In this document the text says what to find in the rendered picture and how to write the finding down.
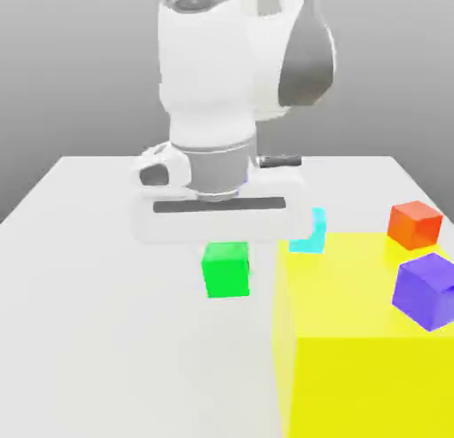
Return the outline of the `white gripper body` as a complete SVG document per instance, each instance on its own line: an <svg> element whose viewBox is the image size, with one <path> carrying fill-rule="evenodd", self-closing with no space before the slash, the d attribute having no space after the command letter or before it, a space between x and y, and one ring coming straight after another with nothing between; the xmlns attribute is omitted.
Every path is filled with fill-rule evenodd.
<svg viewBox="0 0 454 438"><path fill-rule="evenodd" d="M130 226L152 245L195 242L273 242L306 239L312 206L299 175L256 175L233 199L205 202L190 192L165 197L140 192L131 202Z"/></svg>

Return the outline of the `small green cube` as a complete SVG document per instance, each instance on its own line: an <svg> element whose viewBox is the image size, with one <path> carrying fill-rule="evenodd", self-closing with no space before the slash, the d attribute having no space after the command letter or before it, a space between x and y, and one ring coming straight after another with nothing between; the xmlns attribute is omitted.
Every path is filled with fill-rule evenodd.
<svg viewBox="0 0 454 438"><path fill-rule="evenodd" d="M250 294L247 242L208 243L201 268L209 298L236 298Z"/></svg>

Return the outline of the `small cyan cube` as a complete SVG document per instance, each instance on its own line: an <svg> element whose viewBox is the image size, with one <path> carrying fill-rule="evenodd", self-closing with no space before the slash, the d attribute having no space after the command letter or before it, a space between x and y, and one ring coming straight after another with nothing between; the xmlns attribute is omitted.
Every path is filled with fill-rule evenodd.
<svg viewBox="0 0 454 438"><path fill-rule="evenodd" d="M322 207L312 208L313 231L307 239L289 241L289 251L299 254L322 254L325 249L326 214Z"/></svg>

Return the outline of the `small orange cube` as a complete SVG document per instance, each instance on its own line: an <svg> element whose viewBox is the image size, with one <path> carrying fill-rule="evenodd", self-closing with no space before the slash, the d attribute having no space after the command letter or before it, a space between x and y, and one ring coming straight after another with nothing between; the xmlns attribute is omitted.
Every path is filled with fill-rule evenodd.
<svg viewBox="0 0 454 438"><path fill-rule="evenodd" d="M407 250L434 246L442 220L442 213L418 200L393 205L387 235Z"/></svg>

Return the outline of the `small purple cube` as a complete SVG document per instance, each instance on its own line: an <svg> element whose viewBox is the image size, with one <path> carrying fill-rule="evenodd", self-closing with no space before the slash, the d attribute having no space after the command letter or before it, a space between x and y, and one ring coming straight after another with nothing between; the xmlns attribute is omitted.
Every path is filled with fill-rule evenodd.
<svg viewBox="0 0 454 438"><path fill-rule="evenodd" d="M454 322L454 263L437 253L402 263L392 304L429 332Z"/></svg>

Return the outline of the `large yellow box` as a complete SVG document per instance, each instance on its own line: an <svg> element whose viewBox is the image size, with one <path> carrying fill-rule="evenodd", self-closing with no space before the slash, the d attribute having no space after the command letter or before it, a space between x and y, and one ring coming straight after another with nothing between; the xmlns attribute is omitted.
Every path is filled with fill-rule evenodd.
<svg viewBox="0 0 454 438"><path fill-rule="evenodd" d="M335 233L322 254L278 244L272 349L283 438L454 438L454 323L429 332L392 303L426 254Z"/></svg>

